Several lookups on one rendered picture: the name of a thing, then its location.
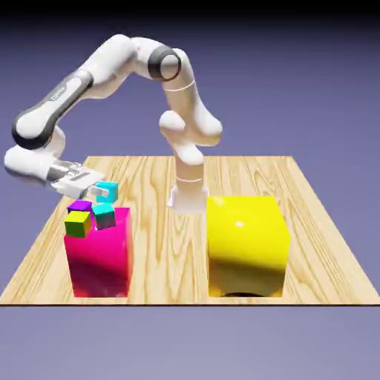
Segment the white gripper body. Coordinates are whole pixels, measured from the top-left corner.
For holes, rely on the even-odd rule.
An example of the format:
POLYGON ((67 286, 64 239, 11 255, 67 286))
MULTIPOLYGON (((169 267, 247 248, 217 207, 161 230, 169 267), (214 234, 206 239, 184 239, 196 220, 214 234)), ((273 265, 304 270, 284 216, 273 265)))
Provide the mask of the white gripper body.
POLYGON ((105 175, 89 168, 81 168, 77 173, 66 174, 52 182, 51 186, 60 194, 73 199, 82 198, 91 186, 103 181, 105 175))

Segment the small cyan cube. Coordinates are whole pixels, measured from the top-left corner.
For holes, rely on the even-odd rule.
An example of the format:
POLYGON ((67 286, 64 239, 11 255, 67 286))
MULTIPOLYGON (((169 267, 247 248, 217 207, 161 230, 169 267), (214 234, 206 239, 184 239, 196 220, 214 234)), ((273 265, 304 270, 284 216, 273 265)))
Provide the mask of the small cyan cube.
POLYGON ((114 207, 110 203, 93 204, 92 212, 98 230, 116 226, 114 207))
POLYGON ((102 190, 106 190, 105 192, 102 192, 100 195, 96 196, 96 201, 98 203, 114 203, 118 199, 118 183, 117 182, 108 182, 108 181, 102 181, 98 182, 96 186, 102 190))

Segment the small purple cube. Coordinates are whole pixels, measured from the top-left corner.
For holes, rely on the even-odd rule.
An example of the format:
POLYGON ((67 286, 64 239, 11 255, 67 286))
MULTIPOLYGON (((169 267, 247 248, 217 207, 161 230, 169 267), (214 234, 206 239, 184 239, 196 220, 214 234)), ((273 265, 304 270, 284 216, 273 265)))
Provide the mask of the small purple cube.
POLYGON ((72 211, 78 212, 92 212, 92 202, 88 200, 75 200, 68 206, 68 214, 72 211))

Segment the small yellow cube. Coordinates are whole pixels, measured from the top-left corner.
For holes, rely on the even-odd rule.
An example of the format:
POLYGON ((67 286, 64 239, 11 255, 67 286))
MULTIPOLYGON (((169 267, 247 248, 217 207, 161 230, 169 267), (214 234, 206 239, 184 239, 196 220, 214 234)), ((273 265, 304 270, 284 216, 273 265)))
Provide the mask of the small yellow cube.
POLYGON ((90 212, 71 211, 65 219, 65 231, 69 237, 85 238, 90 230, 90 212))

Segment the large pink box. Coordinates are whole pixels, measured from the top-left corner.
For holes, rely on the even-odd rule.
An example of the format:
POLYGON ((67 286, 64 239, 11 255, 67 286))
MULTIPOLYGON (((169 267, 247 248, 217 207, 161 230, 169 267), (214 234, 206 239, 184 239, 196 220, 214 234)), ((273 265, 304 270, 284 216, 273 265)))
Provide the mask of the large pink box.
POLYGON ((116 226, 98 230, 91 214, 85 238, 64 236, 65 251, 76 298, 124 298, 133 272, 134 248, 130 209, 114 209, 116 226))

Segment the large yellow box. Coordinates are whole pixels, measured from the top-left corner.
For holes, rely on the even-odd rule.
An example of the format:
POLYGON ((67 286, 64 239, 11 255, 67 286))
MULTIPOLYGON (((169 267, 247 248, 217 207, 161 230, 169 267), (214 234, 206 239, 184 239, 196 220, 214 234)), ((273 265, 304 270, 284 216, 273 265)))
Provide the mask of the large yellow box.
POLYGON ((282 296, 290 240, 273 196, 209 196, 209 296, 282 296))

